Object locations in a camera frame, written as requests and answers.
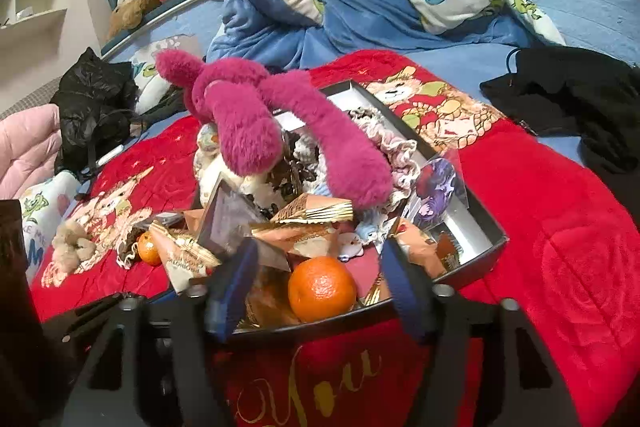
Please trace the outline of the orange tangerine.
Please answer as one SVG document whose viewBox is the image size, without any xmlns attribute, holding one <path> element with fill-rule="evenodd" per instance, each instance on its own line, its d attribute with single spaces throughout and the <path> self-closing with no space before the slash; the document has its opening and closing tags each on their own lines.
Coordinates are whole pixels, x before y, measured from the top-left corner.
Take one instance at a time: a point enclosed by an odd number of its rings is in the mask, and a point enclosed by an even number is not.
<svg viewBox="0 0 640 427">
<path fill-rule="evenodd" d="M 352 274 L 338 260 L 318 257 L 299 263 L 288 279 L 288 303 L 305 323 L 337 317 L 357 300 Z"/>
<path fill-rule="evenodd" d="M 149 231 L 143 232 L 137 239 L 137 253 L 141 261 L 151 267 L 158 267 L 162 264 L 160 253 L 152 239 Z"/>
</svg>

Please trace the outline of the brown snack packet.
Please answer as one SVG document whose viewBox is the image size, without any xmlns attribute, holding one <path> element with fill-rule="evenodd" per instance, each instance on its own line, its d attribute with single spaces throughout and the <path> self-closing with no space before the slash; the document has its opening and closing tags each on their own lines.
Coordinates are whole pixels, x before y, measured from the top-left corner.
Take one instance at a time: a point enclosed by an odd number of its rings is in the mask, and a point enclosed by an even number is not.
<svg viewBox="0 0 640 427">
<path fill-rule="evenodd" d="M 190 286 L 192 280 L 206 279 L 221 264 L 210 251 L 188 233 L 174 233 L 153 221 L 149 233 L 172 288 L 177 294 Z"/>
</svg>

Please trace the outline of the orange tangerine in box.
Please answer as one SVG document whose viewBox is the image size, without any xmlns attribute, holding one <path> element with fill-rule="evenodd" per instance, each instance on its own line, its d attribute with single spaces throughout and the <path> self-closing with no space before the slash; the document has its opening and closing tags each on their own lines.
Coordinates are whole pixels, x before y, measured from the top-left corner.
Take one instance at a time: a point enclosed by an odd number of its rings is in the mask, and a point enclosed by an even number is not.
<svg viewBox="0 0 640 427">
<path fill-rule="evenodd" d="M 305 323 L 337 317 L 357 300 L 352 274 L 338 260 L 318 257 L 299 263 L 288 279 L 288 303 Z"/>
</svg>

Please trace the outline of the purple anime card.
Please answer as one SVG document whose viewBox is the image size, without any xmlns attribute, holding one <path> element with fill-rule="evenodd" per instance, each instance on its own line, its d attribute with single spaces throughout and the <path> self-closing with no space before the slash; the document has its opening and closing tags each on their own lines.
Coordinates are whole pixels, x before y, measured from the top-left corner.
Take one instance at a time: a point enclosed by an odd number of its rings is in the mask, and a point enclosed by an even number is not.
<svg viewBox="0 0 640 427">
<path fill-rule="evenodd" d="M 402 217 L 421 230 L 440 225 L 449 211 L 468 208 L 466 185 L 459 166 L 451 159 L 434 156 L 421 168 Z"/>
</svg>

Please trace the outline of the white patterned plush toy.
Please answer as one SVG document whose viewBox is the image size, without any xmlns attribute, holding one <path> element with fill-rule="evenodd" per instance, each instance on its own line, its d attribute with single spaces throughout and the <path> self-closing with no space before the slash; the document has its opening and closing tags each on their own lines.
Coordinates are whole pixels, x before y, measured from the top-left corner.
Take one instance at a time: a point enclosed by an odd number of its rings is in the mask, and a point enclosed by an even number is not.
<svg viewBox="0 0 640 427">
<path fill-rule="evenodd" d="M 265 173 L 238 176 L 228 168 L 222 158 L 217 129 L 213 124 L 203 124 L 196 144 L 198 149 L 193 158 L 193 172 L 198 181 L 200 203 L 203 207 L 208 203 L 220 176 L 227 178 L 233 190 L 245 195 L 269 216 L 285 206 L 281 193 L 268 181 Z"/>
</svg>

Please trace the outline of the black cardboard box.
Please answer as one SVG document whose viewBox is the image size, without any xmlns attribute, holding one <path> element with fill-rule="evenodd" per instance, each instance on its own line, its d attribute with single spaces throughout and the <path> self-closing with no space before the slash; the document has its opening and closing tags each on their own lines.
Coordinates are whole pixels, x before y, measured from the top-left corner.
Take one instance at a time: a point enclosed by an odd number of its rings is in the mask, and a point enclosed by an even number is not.
<svg viewBox="0 0 640 427">
<path fill-rule="evenodd" d="M 359 107 L 378 110 L 387 130 L 395 132 L 402 139 L 416 141 L 416 161 L 421 167 L 436 157 L 434 150 L 416 132 L 360 84 L 352 80 L 343 81 L 324 88 L 322 93 L 344 112 Z M 219 239 L 232 239 L 236 243 L 240 232 L 248 230 L 248 219 L 257 216 L 257 206 L 235 188 L 230 176 L 218 174 L 209 191 L 202 222 L 198 226 L 198 243 L 205 248 L 212 248 L 216 254 L 226 259 L 229 255 L 217 243 Z M 508 241 L 506 232 L 471 191 L 467 191 L 463 197 L 454 196 L 450 199 L 439 222 L 427 229 L 427 236 L 431 239 L 447 236 L 457 248 L 458 265 L 434 278 L 436 284 L 448 285 L 454 289 L 472 283 L 488 273 Z M 355 309 L 345 314 L 312 323 L 276 329 L 238 325 L 229 336 L 228 343 L 274 343 L 277 339 L 293 341 L 336 335 L 382 319 L 392 312 L 393 301 L 386 298 L 378 299 L 370 305 L 359 303 Z"/>
</svg>

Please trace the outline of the red teddy bear blanket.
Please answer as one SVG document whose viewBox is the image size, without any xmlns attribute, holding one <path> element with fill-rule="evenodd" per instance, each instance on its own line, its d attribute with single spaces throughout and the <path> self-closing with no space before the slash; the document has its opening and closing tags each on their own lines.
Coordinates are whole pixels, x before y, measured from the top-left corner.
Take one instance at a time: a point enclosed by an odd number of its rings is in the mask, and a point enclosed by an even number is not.
<svg viewBox="0 0 640 427">
<path fill-rule="evenodd" d="M 639 233 L 590 170 L 538 143 L 517 124 L 386 51 L 359 51 L 311 69 L 323 88 L 354 80 L 372 93 L 401 79 L 413 90 L 393 104 L 433 141 L 439 124 L 478 122 L 460 159 L 471 190 L 508 243 L 466 298 L 515 299 L 546 343 L 582 425 L 601 426 L 639 372 Z M 399 426 L 430 352 L 397 320 L 308 343 L 221 353 L 224 393 L 241 426 Z"/>
</svg>

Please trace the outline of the beige small teddy plush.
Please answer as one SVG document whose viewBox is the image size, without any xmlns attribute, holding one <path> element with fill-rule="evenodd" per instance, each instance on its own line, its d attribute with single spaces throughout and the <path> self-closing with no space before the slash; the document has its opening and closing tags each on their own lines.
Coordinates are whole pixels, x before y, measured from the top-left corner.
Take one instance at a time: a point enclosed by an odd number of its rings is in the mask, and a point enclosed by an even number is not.
<svg viewBox="0 0 640 427">
<path fill-rule="evenodd" d="M 96 244 L 74 220 L 66 220 L 58 226 L 52 247 L 52 262 L 64 274 L 75 272 L 81 262 L 89 260 L 96 253 Z"/>
</svg>

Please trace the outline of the cartoon print pillow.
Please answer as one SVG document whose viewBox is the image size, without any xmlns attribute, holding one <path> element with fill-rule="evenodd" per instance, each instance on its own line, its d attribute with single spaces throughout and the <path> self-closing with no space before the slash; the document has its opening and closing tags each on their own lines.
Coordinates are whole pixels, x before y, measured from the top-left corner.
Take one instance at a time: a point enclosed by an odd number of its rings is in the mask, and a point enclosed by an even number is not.
<svg viewBox="0 0 640 427">
<path fill-rule="evenodd" d="M 44 254 L 79 187 L 80 182 L 73 173 L 64 170 L 46 182 L 29 187 L 20 197 L 28 283 L 32 283 L 41 268 Z"/>
</svg>

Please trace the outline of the black puffer jacket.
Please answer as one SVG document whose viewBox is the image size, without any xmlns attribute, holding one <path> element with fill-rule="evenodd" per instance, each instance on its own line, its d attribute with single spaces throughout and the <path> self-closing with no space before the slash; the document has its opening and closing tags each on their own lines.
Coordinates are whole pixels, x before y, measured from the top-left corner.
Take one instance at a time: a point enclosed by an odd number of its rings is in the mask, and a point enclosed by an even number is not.
<svg viewBox="0 0 640 427">
<path fill-rule="evenodd" d="M 110 64 L 86 49 L 60 79 L 51 103 L 58 106 L 61 150 L 54 171 L 75 176 L 130 135 L 137 86 L 128 62 Z"/>
</svg>

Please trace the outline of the pink quilted garment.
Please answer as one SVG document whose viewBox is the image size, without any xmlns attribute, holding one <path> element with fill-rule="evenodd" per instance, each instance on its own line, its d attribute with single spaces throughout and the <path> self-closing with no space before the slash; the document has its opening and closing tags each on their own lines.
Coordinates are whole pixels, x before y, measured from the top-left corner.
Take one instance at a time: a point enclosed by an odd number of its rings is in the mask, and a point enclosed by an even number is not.
<svg viewBox="0 0 640 427">
<path fill-rule="evenodd" d="M 1 198 L 18 199 L 53 176 L 62 145 L 58 106 L 32 107 L 2 119 L 0 140 Z"/>
</svg>

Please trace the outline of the black clothing on bed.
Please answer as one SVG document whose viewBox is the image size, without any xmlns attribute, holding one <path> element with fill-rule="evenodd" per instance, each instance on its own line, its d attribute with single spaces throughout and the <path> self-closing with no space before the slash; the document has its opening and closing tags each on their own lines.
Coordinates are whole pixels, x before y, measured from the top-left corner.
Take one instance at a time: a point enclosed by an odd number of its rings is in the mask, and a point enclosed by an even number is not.
<svg viewBox="0 0 640 427">
<path fill-rule="evenodd" d="M 639 170 L 639 69 L 569 46 L 519 49 L 506 75 L 480 84 L 504 115 L 538 136 L 578 136 L 582 161 Z"/>
</svg>

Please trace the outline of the blue bed sheet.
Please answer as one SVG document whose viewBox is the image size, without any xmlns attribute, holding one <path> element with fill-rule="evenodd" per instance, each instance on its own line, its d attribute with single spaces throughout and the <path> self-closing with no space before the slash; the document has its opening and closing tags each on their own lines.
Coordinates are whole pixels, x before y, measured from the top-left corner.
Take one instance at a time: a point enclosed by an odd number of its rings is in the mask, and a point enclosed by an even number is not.
<svg viewBox="0 0 640 427">
<path fill-rule="evenodd" d="M 553 20 L 565 42 L 611 55 L 630 65 L 639 62 L 639 0 L 533 0 Z M 205 52 L 222 22 L 221 3 L 183 0 L 160 12 L 131 35 L 107 43 L 101 51 L 107 62 L 130 60 L 138 49 L 168 37 L 196 38 Z M 436 76 L 470 95 L 480 95 L 480 83 L 506 73 L 514 63 L 505 44 L 482 43 L 409 53 Z"/>
</svg>

